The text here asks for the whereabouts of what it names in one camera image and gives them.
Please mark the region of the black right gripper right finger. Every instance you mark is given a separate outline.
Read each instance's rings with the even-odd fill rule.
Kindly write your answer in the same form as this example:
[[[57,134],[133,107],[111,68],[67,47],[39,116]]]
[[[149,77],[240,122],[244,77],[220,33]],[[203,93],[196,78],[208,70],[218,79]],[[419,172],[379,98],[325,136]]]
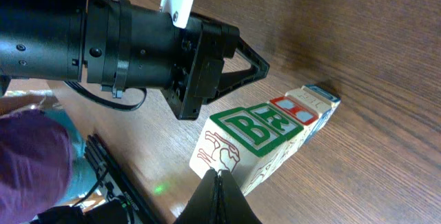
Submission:
[[[228,170],[219,172],[218,223],[261,224]]]

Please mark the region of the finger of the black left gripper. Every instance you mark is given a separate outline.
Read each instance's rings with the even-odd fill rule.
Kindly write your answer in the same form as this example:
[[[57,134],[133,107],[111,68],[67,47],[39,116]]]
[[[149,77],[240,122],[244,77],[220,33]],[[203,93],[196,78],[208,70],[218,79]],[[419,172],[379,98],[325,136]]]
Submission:
[[[242,38],[238,40],[236,53],[250,64],[250,68],[235,72],[222,73],[213,97],[205,98],[208,105],[245,85],[264,79],[269,72],[269,64],[254,51]]]

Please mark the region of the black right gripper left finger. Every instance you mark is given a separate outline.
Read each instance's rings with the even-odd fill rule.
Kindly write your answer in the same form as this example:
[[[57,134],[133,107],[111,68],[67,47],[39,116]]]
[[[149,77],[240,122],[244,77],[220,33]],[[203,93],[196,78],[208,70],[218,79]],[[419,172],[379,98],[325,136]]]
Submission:
[[[175,224],[215,224],[218,221],[219,176],[209,169]]]

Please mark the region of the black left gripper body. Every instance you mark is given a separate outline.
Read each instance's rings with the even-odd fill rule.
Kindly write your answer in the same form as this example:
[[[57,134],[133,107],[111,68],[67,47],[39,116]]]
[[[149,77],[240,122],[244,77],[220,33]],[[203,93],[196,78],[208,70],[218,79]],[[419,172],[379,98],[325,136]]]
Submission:
[[[239,36],[236,26],[200,14],[179,31],[171,85],[161,91],[178,120],[196,120],[204,101],[215,97],[224,59],[233,57]]]

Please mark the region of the wooden block yellow side engraved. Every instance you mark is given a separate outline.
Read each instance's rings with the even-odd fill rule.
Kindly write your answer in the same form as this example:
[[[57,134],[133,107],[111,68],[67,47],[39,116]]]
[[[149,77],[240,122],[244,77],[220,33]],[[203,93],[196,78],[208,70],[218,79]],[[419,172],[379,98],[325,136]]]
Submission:
[[[230,172],[246,196],[259,185],[286,136],[245,108],[211,115],[196,143],[190,168],[199,176]]]

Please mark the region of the wooden block red side engraved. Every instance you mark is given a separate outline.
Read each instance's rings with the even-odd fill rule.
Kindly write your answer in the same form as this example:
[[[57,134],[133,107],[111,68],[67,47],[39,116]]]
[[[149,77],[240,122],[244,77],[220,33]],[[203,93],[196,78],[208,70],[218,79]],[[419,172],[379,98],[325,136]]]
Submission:
[[[271,99],[269,102],[302,125],[303,130],[300,134],[297,134],[291,142],[304,143],[318,122],[318,115],[313,110],[302,105],[299,101],[288,96],[280,96]]]

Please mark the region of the wooden block green letter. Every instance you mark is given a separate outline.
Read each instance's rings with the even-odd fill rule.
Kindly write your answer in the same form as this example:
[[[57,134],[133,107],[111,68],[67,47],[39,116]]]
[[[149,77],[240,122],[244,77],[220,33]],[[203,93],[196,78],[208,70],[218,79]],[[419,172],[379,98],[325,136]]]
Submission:
[[[263,124],[263,128],[251,127],[253,148],[262,159],[252,177],[252,183],[268,179],[293,153],[297,152],[304,138],[304,127],[272,103],[261,103],[247,112]]]

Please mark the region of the wooden block red letter Y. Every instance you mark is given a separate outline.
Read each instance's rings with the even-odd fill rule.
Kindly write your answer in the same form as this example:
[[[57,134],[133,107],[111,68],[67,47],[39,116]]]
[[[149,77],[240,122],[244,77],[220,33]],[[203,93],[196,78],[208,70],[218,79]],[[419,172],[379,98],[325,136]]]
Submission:
[[[328,103],[325,103],[317,96],[314,96],[312,93],[309,93],[302,88],[290,90],[286,92],[285,95],[299,100],[304,106],[316,112],[319,117],[316,129],[322,129],[331,114],[331,106]]]

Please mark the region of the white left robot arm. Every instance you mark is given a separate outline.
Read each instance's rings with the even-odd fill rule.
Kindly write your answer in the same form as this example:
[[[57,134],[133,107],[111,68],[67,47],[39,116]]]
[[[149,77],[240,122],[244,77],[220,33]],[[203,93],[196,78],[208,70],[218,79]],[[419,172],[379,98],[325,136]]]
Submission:
[[[1,91],[13,79],[62,81],[119,111],[124,91],[158,88],[176,118],[264,79],[269,64],[237,27],[192,12],[194,0],[1,0]]]

